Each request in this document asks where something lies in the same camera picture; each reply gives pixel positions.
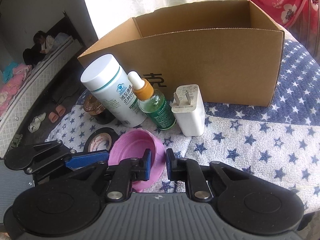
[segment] green label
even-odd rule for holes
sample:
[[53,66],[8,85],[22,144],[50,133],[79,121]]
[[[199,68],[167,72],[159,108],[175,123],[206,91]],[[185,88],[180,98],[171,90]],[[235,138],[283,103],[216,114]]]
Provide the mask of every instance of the green label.
[[147,116],[156,124],[156,126],[161,130],[169,129],[174,125],[176,119],[171,112],[171,107],[167,100],[164,100],[162,105],[157,111],[152,113],[147,113]]

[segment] brown cardboard box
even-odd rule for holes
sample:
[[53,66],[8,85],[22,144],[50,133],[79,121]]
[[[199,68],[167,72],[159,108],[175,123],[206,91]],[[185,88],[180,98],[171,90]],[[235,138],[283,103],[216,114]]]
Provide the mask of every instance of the brown cardboard box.
[[87,67],[111,53],[167,99],[197,84],[205,102],[268,106],[284,32],[248,0],[206,1],[130,18],[78,57]]

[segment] star-patterned cloth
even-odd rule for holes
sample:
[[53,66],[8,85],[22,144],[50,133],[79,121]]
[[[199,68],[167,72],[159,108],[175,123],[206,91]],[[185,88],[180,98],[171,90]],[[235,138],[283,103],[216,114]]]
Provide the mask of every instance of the star-patterned cloth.
[[[177,124],[159,130],[149,119],[138,127],[161,139],[177,158],[191,158],[200,165],[221,161],[293,191],[309,213],[320,208],[319,90],[319,65],[300,43],[286,40],[270,107],[204,103],[205,130],[198,137],[184,136]],[[88,137],[103,126],[119,135],[132,129],[118,120],[97,124],[81,106],[86,95],[88,91],[47,141],[61,139],[67,147],[82,151]],[[180,181],[170,182],[165,168],[159,180],[144,191],[183,192],[185,188]]]

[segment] white rubber dropper bulb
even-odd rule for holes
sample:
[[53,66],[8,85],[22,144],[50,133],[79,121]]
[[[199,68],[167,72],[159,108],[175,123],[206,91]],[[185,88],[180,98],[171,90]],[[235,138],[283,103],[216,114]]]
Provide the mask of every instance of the white rubber dropper bulb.
[[132,83],[134,90],[139,90],[139,89],[143,88],[143,86],[145,84],[144,80],[142,80],[140,78],[139,74],[135,71],[129,72],[128,79]]

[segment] white mattress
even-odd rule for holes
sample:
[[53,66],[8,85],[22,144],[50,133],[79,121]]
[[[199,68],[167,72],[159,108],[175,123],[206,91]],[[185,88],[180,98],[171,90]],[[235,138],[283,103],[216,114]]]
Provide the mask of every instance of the white mattress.
[[39,63],[32,71],[6,113],[2,115],[0,121],[1,158],[4,157],[18,127],[38,96],[81,47],[78,40],[70,37],[45,62]]

